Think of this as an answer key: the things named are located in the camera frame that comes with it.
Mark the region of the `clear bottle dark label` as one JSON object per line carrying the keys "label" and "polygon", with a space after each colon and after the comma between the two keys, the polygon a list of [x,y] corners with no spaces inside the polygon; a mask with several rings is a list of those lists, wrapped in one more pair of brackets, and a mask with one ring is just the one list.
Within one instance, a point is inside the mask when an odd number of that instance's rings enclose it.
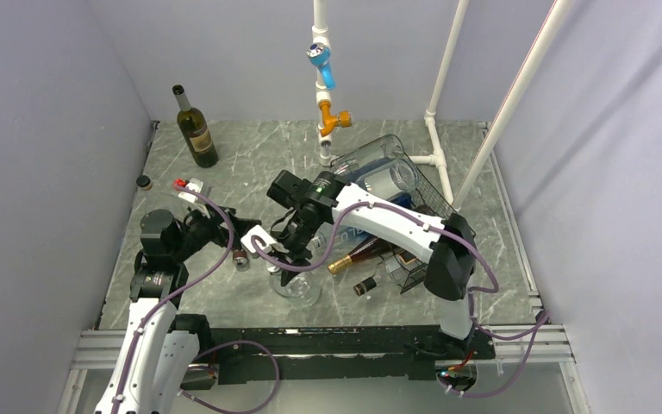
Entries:
{"label": "clear bottle dark label", "polygon": [[278,285],[278,271],[285,269],[274,262],[268,262],[266,269],[269,273],[270,287],[293,307],[308,308],[316,303],[321,294],[320,285],[313,281],[306,273],[297,273],[297,276],[286,286]]}

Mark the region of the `dark green wine bottle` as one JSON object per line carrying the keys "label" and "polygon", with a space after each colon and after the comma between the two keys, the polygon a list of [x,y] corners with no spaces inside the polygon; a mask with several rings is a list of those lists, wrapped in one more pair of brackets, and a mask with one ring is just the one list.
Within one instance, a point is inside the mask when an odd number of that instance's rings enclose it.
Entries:
{"label": "dark green wine bottle", "polygon": [[174,85],[172,93],[179,107],[176,122],[193,160],[202,168],[214,166],[219,154],[202,111],[190,103],[182,85]]}

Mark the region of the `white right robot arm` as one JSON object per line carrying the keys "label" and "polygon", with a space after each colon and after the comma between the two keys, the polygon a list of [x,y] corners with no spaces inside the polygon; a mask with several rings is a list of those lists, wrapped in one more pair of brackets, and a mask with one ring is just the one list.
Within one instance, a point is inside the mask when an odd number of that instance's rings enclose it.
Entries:
{"label": "white right robot arm", "polygon": [[466,300],[480,255],[462,216],[453,213],[442,218],[404,209],[331,172],[322,172],[309,181],[283,170],[266,194],[291,210],[292,216],[277,234],[247,235],[243,243],[254,256],[282,269],[284,283],[328,261],[331,246],[317,261],[311,260],[313,254],[307,248],[324,223],[331,225],[334,233],[342,225],[361,229],[426,264],[423,284],[440,300],[443,309],[442,350],[452,358],[460,358],[472,349],[473,322]]}

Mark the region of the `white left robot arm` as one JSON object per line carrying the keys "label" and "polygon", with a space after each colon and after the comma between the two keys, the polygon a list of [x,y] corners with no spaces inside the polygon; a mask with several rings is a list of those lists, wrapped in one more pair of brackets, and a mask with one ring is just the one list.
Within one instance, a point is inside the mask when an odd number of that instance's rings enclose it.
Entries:
{"label": "white left robot arm", "polygon": [[214,347],[205,315],[181,314],[180,288],[189,272],[185,261],[213,243],[230,247],[242,264],[241,237],[258,225],[238,218],[232,208],[221,214],[207,207],[189,209],[183,219],[169,210],[141,218],[141,250],[130,282],[128,327],[115,368],[97,402],[96,413],[167,413],[191,362],[206,360]]}

